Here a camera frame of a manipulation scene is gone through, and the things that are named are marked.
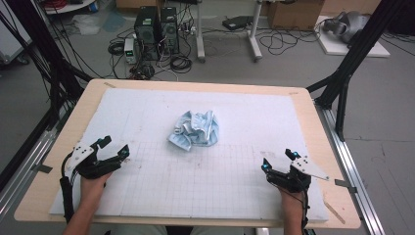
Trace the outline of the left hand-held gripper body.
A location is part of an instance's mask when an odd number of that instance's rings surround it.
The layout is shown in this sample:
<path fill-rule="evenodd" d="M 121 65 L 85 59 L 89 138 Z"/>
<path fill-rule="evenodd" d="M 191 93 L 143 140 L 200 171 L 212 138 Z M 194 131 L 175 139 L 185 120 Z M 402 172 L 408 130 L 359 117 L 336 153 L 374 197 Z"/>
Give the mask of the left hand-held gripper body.
<path fill-rule="evenodd" d="M 69 154 L 69 163 L 64 164 L 64 173 L 79 173 L 87 179 L 95 179 L 121 168 L 121 164 L 111 164 L 109 159 L 99 160 L 98 152 L 95 153 L 91 145 L 82 142 L 75 145 Z"/>

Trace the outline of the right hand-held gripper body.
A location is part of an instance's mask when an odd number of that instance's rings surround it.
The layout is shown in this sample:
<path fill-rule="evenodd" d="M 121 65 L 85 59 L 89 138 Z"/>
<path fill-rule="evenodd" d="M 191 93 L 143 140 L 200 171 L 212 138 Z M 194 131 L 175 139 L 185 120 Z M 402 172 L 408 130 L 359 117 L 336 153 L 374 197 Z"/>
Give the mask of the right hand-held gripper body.
<path fill-rule="evenodd" d="M 291 193 L 306 191 L 313 177 L 326 181 L 330 179 L 329 175 L 308 156 L 300 157 L 295 161 L 277 158 L 269 163 L 272 169 L 266 180 Z"/>

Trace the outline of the blue striped towel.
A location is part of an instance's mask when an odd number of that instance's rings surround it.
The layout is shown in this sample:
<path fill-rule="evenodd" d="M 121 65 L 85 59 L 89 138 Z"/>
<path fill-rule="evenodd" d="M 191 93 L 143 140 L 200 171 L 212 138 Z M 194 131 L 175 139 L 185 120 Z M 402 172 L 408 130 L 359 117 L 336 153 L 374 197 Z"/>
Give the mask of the blue striped towel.
<path fill-rule="evenodd" d="M 189 152 L 192 147 L 210 147 L 218 142 L 219 124 L 212 110 L 206 113 L 183 114 L 174 125 L 167 140 L 176 147 Z"/>

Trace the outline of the person's left hand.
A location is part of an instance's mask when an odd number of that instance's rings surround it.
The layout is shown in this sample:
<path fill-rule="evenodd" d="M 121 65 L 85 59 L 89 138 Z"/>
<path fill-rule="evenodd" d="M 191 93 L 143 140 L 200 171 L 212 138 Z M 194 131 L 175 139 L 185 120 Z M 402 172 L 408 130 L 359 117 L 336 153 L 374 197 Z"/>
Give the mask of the person's left hand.
<path fill-rule="evenodd" d="M 99 178 L 87 179 L 81 178 L 81 199 L 86 200 L 97 200 L 102 197 L 105 184 L 112 175 L 110 173 L 105 174 Z"/>

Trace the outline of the wooden stick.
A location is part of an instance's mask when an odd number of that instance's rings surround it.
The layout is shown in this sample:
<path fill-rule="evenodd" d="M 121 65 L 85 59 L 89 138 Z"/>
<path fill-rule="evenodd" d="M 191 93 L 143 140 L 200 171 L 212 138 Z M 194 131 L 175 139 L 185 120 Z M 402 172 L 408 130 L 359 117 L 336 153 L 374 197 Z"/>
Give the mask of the wooden stick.
<path fill-rule="evenodd" d="M 341 223 L 346 224 L 345 219 L 341 216 L 341 214 L 335 209 L 335 207 L 330 204 L 328 201 L 324 200 L 324 205 L 326 208 L 331 212 L 331 214 Z"/>

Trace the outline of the white foam mat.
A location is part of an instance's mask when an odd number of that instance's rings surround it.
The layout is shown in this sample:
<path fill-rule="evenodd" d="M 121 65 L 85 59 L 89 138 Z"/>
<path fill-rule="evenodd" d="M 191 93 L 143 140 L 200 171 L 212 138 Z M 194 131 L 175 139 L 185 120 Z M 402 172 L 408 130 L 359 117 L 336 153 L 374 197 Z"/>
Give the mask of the white foam mat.
<path fill-rule="evenodd" d="M 216 144 L 185 151 L 169 141 L 187 112 L 213 113 Z M 286 150 L 308 154 L 294 99 L 283 95 L 110 88 L 81 141 L 105 136 L 99 158 L 123 146 L 130 155 L 108 181 L 103 216 L 276 221 L 281 197 L 261 165 L 286 172 Z"/>

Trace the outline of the white floor board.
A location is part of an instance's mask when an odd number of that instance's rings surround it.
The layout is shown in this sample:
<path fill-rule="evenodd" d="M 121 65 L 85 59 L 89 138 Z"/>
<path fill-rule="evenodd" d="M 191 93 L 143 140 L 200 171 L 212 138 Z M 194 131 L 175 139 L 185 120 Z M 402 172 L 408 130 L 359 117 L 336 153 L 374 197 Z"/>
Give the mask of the white floor board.
<path fill-rule="evenodd" d="M 326 32 L 322 29 L 323 22 L 326 19 L 327 16 L 319 16 L 315 26 L 315 32 L 319 34 L 318 41 L 323 51 L 327 55 L 345 56 L 348 53 L 348 48 L 342 40 L 335 36 L 332 32 Z M 376 42 L 367 54 L 368 57 L 372 58 L 388 58 L 390 55 L 390 52 L 379 42 Z"/>

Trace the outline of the wide black computer tower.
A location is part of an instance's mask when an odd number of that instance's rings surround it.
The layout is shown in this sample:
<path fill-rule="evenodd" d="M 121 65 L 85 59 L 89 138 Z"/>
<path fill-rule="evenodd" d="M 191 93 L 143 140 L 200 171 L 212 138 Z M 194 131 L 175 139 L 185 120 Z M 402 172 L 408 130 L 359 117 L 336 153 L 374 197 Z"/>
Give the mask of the wide black computer tower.
<path fill-rule="evenodd" d="M 156 6 L 139 8 L 134 30 L 139 43 L 143 46 L 144 58 L 156 61 L 159 58 L 158 45 L 161 41 L 161 23 Z"/>

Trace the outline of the pale blue sheet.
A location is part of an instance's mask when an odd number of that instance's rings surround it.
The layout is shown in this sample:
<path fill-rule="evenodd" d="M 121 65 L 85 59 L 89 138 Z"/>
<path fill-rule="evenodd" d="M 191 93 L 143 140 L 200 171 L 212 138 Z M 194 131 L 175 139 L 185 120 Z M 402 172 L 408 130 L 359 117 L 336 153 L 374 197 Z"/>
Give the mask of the pale blue sheet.
<path fill-rule="evenodd" d="M 110 12 L 105 19 L 102 29 L 106 32 L 116 32 L 125 24 L 125 18 L 118 12 Z"/>

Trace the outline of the white cabinet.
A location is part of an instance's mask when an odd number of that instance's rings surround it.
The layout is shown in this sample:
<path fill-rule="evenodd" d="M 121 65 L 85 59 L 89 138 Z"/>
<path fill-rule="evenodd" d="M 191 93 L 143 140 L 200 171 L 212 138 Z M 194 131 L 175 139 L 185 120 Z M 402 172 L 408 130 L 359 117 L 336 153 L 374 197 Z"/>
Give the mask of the white cabinet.
<path fill-rule="evenodd" d="M 15 30 L 27 44 L 31 43 L 31 38 L 23 28 L 6 0 L 0 0 L 0 17 L 3 16 L 6 24 Z M 23 46 L 12 32 L 0 20 L 0 65 L 10 64 L 21 52 Z"/>

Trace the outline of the large cardboard box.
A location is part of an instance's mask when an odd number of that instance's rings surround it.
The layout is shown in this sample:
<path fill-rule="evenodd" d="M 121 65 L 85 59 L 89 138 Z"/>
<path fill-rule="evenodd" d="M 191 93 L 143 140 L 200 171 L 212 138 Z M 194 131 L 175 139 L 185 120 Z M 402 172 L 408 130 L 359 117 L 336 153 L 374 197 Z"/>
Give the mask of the large cardboard box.
<path fill-rule="evenodd" d="M 268 24 L 274 29 L 313 30 L 325 0 L 296 0 L 294 3 L 271 3 Z"/>

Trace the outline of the round white table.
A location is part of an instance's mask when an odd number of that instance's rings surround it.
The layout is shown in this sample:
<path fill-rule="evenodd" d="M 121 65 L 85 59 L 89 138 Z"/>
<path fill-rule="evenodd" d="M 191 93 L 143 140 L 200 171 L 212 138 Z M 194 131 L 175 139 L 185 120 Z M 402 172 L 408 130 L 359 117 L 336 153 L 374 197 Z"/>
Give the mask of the round white table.
<path fill-rule="evenodd" d="M 96 12 L 99 10 L 99 4 L 97 3 L 97 0 L 82 0 L 80 4 L 66 4 L 66 6 L 58 9 L 58 8 L 48 8 L 46 9 L 47 15 L 55 15 L 55 14 L 62 14 L 62 13 L 68 13 L 72 11 L 77 11 L 80 9 L 88 9 L 92 12 Z"/>

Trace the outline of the flat black device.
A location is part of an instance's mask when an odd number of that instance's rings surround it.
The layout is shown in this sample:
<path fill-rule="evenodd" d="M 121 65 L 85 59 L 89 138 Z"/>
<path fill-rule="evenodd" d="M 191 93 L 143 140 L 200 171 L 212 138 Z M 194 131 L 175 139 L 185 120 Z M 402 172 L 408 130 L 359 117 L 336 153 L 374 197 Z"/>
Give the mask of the flat black device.
<path fill-rule="evenodd" d="M 222 25 L 228 30 L 236 30 L 240 28 L 245 28 L 252 22 L 253 18 L 251 16 L 239 16 L 223 21 Z"/>

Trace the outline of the aluminium rail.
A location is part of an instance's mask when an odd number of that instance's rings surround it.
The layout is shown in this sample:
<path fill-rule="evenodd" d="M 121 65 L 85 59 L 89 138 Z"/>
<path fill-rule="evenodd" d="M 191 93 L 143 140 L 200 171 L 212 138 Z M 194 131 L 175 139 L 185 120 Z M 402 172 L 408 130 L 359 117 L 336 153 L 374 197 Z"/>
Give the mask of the aluminium rail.
<path fill-rule="evenodd" d="M 346 141 L 342 141 L 335 130 L 335 115 L 331 110 L 324 110 L 318 106 L 315 106 L 315 108 L 334 150 L 338 165 L 345 179 L 346 188 L 356 205 L 359 219 L 363 223 L 366 232 L 369 235 L 386 235 Z"/>
<path fill-rule="evenodd" d="M 23 189 L 27 188 L 30 178 L 37 173 L 32 168 L 43 164 L 71 111 L 61 109 L 53 115 L 48 110 L 0 172 L 0 223 L 8 216 Z"/>

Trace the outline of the white table frame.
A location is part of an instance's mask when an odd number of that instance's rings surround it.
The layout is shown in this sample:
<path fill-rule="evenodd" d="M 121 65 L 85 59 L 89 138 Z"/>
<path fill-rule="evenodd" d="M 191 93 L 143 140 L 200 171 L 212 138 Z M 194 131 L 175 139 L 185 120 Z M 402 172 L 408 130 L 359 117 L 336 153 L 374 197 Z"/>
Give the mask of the white table frame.
<path fill-rule="evenodd" d="M 252 27 L 247 31 L 247 37 L 249 39 L 250 45 L 252 46 L 252 50 L 254 54 L 253 60 L 255 63 L 262 59 L 262 54 L 260 52 L 257 40 L 255 38 L 260 11 L 262 7 L 262 2 L 263 0 L 254 0 L 253 23 L 252 23 Z M 203 0 L 196 0 L 196 6 L 197 6 L 196 45 L 197 45 L 197 58 L 200 62 L 204 63 L 206 61 L 206 54 L 205 54 L 205 45 L 204 45 L 204 39 L 203 39 L 203 33 L 202 33 L 202 4 L 203 4 Z"/>

